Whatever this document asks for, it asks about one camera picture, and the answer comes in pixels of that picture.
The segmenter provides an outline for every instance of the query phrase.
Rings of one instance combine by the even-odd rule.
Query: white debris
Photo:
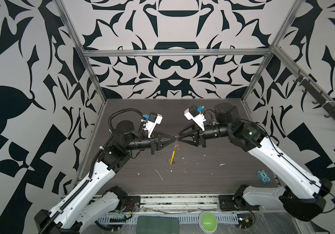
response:
[[[157,173],[159,173],[156,169],[155,169],[155,171],[156,171]],[[160,173],[159,173],[159,176],[161,177]],[[163,179],[162,177],[161,177],[161,180],[164,181],[164,179]]]

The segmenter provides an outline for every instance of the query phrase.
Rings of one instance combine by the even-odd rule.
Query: yellow pencil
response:
[[[173,155],[171,156],[170,165],[173,164],[174,154],[175,154],[175,151],[173,151]]]

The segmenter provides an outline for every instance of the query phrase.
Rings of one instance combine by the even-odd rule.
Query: green mat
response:
[[[155,216],[137,218],[136,234],[179,234],[179,219]]]

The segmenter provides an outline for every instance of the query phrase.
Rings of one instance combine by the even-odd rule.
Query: green dome button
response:
[[[201,213],[199,221],[201,229],[206,233],[213,233],[217,229],[217,219],[209,211]]]

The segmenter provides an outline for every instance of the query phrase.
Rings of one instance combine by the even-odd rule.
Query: keychain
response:
[[[170,160],[170,165],[173,164],[173,159],[174,159],[174,154],[175,154],[175,149],[180,149],[180,144],[178,143],[178,138],[175,137],[175,143],[174,143],[174,151],[173,151],[173,155],[171,156],[171,160]]]

